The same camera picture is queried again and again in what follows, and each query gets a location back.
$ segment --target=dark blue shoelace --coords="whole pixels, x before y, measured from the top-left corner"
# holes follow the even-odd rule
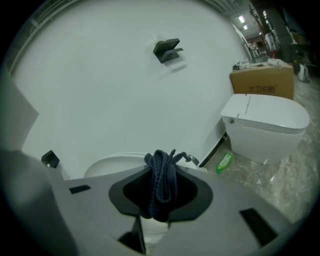
[[[162,150],[156,150],[153,156],[148,153],[144,157],[145,163],[152,168],[149,216],[145,217],[165,222],[168,220],[169,212],[175,208],[178,197],[176,163],[182,157],[187,162],[191,161],[191,158],[185,152],[174,156],[175,152],[174,149],[168,155]]]

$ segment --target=smart toilet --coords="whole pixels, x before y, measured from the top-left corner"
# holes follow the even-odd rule
[[[234,94],[221,115],[232,151],[264,165],[291,154],[309,125],[300,104],[270,95]]]

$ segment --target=black bracket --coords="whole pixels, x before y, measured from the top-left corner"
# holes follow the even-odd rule
[[[159,41],[153,50],[154,55],[161,63],[179,58],[177,52],[183,51],[182,48],[175,49],[180,40],[178,38]]]
[[[52,150],[50,150],[48,153],[45,153],[41,157],[41,162],[44,163],[46,166],[49,165],[49,167],[51,168],[57,168],[60,160],[56,156],[56,154]]]

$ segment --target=green bottle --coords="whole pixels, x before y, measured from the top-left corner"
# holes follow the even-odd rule
[[[226,154],[221,162],[217,165],[216,172],[220,174],[222,170],[226,169],[230,165],[233,158],[234,157],[232,154]]]

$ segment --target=toilet bowl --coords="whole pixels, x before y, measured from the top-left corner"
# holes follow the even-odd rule
[[[145,166],[144,158],[146,154],[141,152],[120,152],[108,155],[93,163],[85,172],[84,178],[109,175]],[[177,162],[177,165],[200,170],[192,161],[186,162],[184,157]],[[140,217],[140,221],[145,243],[157,244],[168,231],[168,223],[166,222],[159,222],[153,218],[146,219],[143,217]]]
[[[270,95],[234,94],[221,115],[232,151],[264,165],[291,154],[309,125],[300,104]]]

